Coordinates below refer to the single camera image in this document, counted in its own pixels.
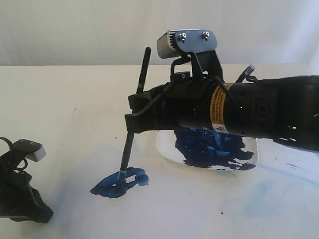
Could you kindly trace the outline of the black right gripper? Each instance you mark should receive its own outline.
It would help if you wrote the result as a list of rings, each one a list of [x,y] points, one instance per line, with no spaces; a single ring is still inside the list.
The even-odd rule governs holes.
[[[151,100],[152,107],[141,115],[125,115],[127,131],[181,128],[226,131],[224,107],[229,100],[229,84],[219,77],[175,80],[128,96],[132,111],[140,111]]]

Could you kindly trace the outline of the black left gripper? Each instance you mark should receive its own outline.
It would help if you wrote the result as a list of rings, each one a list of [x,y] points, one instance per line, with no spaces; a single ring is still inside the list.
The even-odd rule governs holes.
[[[26,172],[14,173],[0,185],[0,216],[13,221],[48,223],[54,212],[31,187],[32,176]]]

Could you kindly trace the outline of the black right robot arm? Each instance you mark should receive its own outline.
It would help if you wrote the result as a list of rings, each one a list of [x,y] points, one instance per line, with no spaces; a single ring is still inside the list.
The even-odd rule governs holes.
[[[130,95],[128,131],[194,128],[319,149],[319,78],[297,76],[225,83],[203,75]]]

